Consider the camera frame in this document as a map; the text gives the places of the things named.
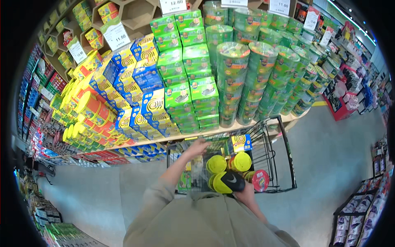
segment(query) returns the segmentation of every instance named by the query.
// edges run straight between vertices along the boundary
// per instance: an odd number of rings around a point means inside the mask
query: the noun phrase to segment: hand
[[[198,155],[202,155],[206,152],[206,148],[211,145],[211,142],[206,141],[203,138],[199,138],[192,143],[192,145],[184,152],[190,159],[195,158]]]
[[[254,192],[254,186],[246,181],[244,190],[241,192],[235,192],[235,196],[245,206],[250,207],[251,205],[256,204]]]

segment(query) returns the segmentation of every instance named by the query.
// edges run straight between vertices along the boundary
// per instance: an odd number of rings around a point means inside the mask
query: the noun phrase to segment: shelf label
[[[290,0],[270,0],[269,11],[288,16],[290,12]]]
[[[80,64],[85,58],[87,58],[87,55],[84,52],[84,49],[82,49],[82,46],[77,37],[74,37],[72,41],[68,43],[67,49],[69,49],[69,52],[71,53],[73,59],[77,64]]]
[[[320,45],[322,46],[327,46],[329,40],[332,37],[332,34],[335,30],[333,28],[331,28],[330,26],[327,26],[324,35],[322,36],[322,39],[320,41]]]
[[[159,2],[162,15],[185,11],[187,9],[186,0],[159,0]]]
[[[130,43],[128,33],[122,25],[119,16],[105,23],[100,28],[100,31],[113,51]]]
[[[312,6],[309,6],[308,11],[307,11],[307,16],[305,19],[305,24],[303,25],[303,28],[309,29],[309,30],[314,30],[316,28],[319,15],[320,15],[320,12],[318,10],[316,10]]]
[[[221,0],[221,7],[234,8],[236,7],[247,7],[248,0]]]

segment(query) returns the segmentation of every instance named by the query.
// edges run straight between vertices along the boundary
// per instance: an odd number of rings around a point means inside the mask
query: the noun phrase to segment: gray floor
[[[361,180],[372,176],[370,146],[384,133],[379,109],[335,122],[326,106],[313,107],[288,132],[298,188],[256,195],[263,213],[300,246],[328,246],[333,212]],[[279,185],[288,188],[290,170],[283,139],[273,149]],[[39,186],[65,222],[108,246],[122,246],[144,189],[165,169],[165,162],[117,168],[58,166],[54,185],[41,180]]]

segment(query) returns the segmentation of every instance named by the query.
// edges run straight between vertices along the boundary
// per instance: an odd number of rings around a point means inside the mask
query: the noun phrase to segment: cart handle
[[[284,125],[282,124],[281,116],[277,115],[275,117],[271,117],[270,119],[277,119],[278,123],[280,125],[282,137],[283,137],[284,143],[285,143],[285,148],[287,150],[288,162],[290,164],[291,179],[292,179],[292,189],[296,189],[297,185],[296,185],[296,179],[295,179],[295,169],[293,167],[293,159],[292,159],[290,144],[288,143],[287,133],[286,133],[286,131],[284,129]]]

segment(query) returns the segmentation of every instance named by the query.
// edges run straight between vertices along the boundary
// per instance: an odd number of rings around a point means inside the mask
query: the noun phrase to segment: red lid
[[[269,175],[264,170],[257,170],[252,177],[252,184],[258,192],[266,190],[269,185]]]

